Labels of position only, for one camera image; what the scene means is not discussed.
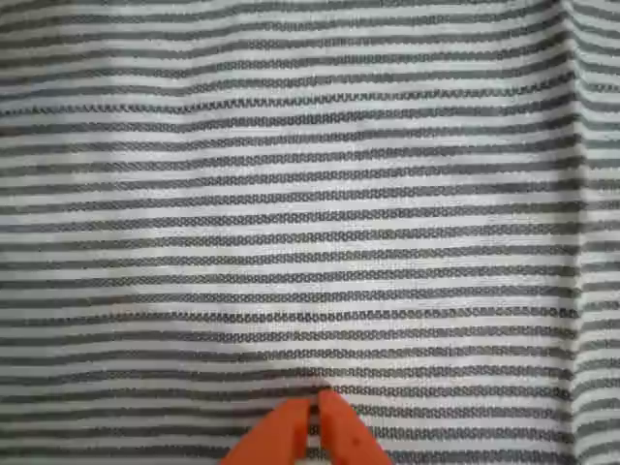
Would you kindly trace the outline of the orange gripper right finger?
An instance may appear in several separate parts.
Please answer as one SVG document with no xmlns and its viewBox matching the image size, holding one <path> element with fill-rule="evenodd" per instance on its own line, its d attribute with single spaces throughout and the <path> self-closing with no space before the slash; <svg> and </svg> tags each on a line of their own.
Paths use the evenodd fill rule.
<svg viewBox="0 0 620 465">
<path fill-rule="evenodd" d="M 318 395 L 321 446 L 332 464 L 391 465 L 356 410 L 337 392 L 324 389 Z"/>
</svg>

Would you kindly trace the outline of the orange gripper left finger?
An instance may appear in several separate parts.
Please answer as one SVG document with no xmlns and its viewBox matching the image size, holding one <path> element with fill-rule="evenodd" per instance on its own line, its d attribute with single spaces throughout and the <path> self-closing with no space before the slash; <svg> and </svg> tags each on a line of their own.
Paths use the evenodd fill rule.
<svg viewBox="0 0 620 465">
<path fill-rule="evenodd" d="M 221 465 L 294 465 L 306 455 L 310 400 L 290 399 L 262 418 Z"/>
</svg>

